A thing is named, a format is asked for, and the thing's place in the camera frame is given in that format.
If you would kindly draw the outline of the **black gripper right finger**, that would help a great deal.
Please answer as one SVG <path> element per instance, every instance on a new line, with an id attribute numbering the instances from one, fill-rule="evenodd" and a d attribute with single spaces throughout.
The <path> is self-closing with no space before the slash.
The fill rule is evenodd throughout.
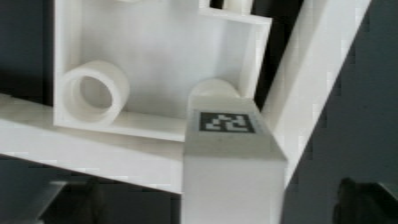
<path id="1" fill-rule="evenodd" d="M 355 182 L 337 188 L 336 224 L 398 224 L 398 184 Z"/>

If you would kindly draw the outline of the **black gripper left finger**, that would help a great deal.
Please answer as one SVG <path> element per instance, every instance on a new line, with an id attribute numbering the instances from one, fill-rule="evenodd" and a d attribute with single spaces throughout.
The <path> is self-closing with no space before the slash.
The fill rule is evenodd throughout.
<path id="1" fill-rule="evenodd" d="M 44 224 L 106 224 L 105 199 L 96 181 L 66 184 L 41 221 Z"/>

